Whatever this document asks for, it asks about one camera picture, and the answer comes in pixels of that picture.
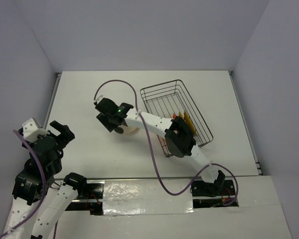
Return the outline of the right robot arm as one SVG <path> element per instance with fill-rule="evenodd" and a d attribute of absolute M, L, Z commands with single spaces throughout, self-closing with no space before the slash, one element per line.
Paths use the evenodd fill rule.
<path fill-rule="evenodd" d="M 164 139 L 173 156 L 185 159 L 198 170 L 197 177 L 203 180 L 201 192 L 204 196 L 215 197 L 224 189 L 224 173 L 215 168 L 211 160 L 202 153 L 193 132 L 181 117 L 162 118 L 138 111 L 127 103 L 117 106 L 112 100 L 103 96 L 95 99 L 94 105 L 99 111 L 97 119 L 110 132 L 123 133 L 124 126 L 141 128 Z"/>

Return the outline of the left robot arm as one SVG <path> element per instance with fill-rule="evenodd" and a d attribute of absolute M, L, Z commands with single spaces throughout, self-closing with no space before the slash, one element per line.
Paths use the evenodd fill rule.
<path fill-rule="evenodd" d="M 45 130 L 34 118 L 28 119 L 14 133 L 30 158 L 16 176 L 13 187 L 12 207 L 2 239 L 46 239 L 75 198 L 83 198 L 88 192 L 86 177 L 71 172 L 41 215 L 39 208 L 47 196 L 54 176 L 62 169 L 64 148 L 75 135 L 67 125 L 57 121 L 50 123 L 58 135 Z"/>

